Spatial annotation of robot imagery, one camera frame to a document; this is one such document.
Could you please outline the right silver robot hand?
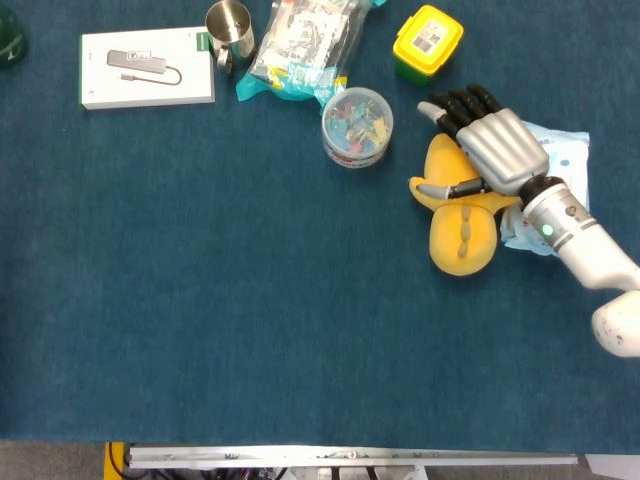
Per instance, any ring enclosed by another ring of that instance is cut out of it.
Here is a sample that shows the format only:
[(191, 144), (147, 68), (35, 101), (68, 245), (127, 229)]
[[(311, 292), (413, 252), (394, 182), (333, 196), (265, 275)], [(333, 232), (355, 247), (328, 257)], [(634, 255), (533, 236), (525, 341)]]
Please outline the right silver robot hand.
[(548, 173), (548, 153), (521, 119), (480, 85), (432, 94), (417, 110), (461, 148), (479, 174), (454, 185), (420, 183), (416, 190), (423, 195), (441, 200), (489, 191), (517, 196), (532, 179)]

